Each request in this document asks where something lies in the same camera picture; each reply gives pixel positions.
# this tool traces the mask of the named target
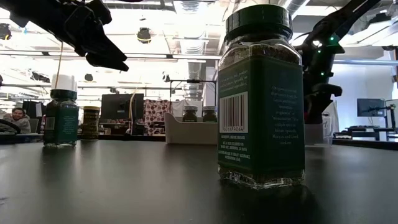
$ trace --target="table surface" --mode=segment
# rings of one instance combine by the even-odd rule
[[[164,142],[0,146],[0,223],[397,223],[398,152],[307,148],[305,186],[220,183],[216,147]]]

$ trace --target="small spice jar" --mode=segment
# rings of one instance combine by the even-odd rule
[[[202,119],[205,123],[217,123],[216,107],[204,106]]]
[[[83,107],[83,110],[81,140],[97,140],[101,108],[97,106],[85,106]]]
[[[76,146],[79,122],[77,92],[72,90],[51,90],[52,101],[47,104],[44,125],[44,146]]]
[[[218,71],[221,179],[252,189],[304,179],[302,59],[283,7],[241,9],[226,21]]]
[[[197,106],[184,106],[184,115],[182,117],[183,122],[197,122],[198,117],[197,117],[197,112],[198,112],[198,107]]]

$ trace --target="wall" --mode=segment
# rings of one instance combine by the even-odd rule
[[[343,88],[343,95],[335,98],[340,131],[353,125],[385,126],[384,118],[357,117],[358,98],[392,98],[391,67],[363,65],[334,65],[335,76],[330,83]]]

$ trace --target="dark green cap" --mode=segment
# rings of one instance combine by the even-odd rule
[[[226,20],[226,38],[249,32],[275,32],[292,38],[292,17],[288,10],[273,4],[260,4],[249,6],[234,12]]]
[[[77,99],[77,92],[71,90],[58,90],[54,89],[50,92],[51,98],[62,98],[62,99]]]

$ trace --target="barcode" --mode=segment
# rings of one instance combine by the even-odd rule
[[[55,118],[45,118],[45,129],[53,131],[55,128]]]
[[[220,99],[220,132],[248,132],[248,93],[239,93]]]

